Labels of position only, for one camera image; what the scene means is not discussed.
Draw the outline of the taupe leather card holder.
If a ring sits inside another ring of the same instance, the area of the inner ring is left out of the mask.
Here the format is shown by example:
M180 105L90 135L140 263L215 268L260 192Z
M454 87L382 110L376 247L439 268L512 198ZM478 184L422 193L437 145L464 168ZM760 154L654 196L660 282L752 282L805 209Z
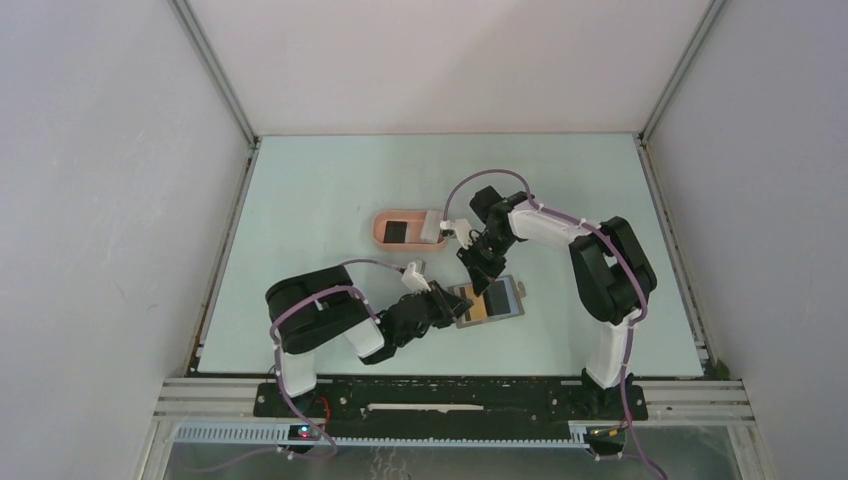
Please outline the taupe leather card holder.
M474 294L470 283L451 286L448 291L472 301L471 308L456 320L458 329L525 314L523 300L526 297L526 289L524 284L516 281L512 275L498 277L481 296Z

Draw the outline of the peach plastic card tray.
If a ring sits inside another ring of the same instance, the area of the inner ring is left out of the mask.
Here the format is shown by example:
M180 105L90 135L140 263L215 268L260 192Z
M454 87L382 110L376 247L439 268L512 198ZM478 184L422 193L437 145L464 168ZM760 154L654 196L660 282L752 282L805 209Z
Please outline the peach plastic card tray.
M373 220L372 237L377 247L390 252L436 252L447 245L442 236L437 244L423 244L419 240L421 223L427 210L384 210ZM405 221L408 223L407 242L403 244L386 244L383 242L384 227L387 221Z

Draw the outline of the yellow card with black stripe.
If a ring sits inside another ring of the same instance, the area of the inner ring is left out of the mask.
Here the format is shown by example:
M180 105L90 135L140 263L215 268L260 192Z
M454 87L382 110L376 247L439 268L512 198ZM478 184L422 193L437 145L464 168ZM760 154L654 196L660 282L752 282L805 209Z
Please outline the yellow card with black stripe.
M471 302L471 307L457 319L456 325L458 328L480 325L489 319L484 298L474 294L471 284L452 286L449 291Z

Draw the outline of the black credit card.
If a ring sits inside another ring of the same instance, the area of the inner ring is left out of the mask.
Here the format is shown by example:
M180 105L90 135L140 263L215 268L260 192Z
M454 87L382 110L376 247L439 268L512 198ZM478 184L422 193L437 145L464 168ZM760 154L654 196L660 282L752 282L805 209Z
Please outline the black credit card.
M482 296L488 317L502 316L512 312L510 297L502 284L493 284Z

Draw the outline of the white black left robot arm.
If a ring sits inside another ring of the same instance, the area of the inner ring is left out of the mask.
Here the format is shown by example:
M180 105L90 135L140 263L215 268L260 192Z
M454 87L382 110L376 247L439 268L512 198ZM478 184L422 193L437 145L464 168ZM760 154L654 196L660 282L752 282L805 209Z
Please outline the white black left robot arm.
M381 363L429 330L454 325L473 306L472 300L428 280L421 261L397 266L364 259L364 264L399 274L408 289L395 304L377 312L347 270L358 262L281 280L265 294L275 375L281 384L277 402L292 416L304 416L315 406L315 354L324 344L343 337L363 364Z

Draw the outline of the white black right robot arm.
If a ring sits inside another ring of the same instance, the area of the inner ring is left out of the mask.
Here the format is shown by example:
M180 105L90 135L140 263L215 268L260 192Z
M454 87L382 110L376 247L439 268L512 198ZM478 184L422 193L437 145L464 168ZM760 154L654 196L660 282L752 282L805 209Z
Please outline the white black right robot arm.
M483 294L506 268L516 243L532 241L568 253L578 297L601 323L600 343L585 367L593 382L581 392L585 411L606 418L622 403L617 387L627 375L632 329L645 317L657 277L630 223L613 217L590 222L551 208L527 192L501 196L493 187L478 191L470 203L482 222L443 218L440 228L459 241L457 257L473 291Z

